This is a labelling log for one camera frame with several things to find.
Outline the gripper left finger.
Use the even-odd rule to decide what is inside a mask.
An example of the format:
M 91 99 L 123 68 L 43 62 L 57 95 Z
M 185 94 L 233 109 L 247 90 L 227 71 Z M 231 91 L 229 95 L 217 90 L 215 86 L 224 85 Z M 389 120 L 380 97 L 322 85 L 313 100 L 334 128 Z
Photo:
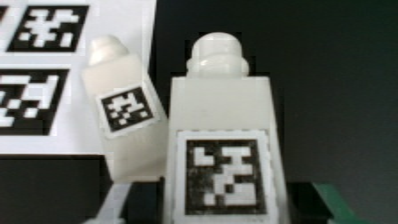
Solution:
M 114 183 L 87 224 L 162 224 L 163 180 Z

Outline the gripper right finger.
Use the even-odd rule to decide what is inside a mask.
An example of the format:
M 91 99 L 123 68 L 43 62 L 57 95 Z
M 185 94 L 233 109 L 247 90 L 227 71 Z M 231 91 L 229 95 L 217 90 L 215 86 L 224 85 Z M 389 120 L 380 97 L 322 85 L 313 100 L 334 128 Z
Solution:
M 330 184 L 288 184 L 291 224 L 362 224 L 339 192 Z

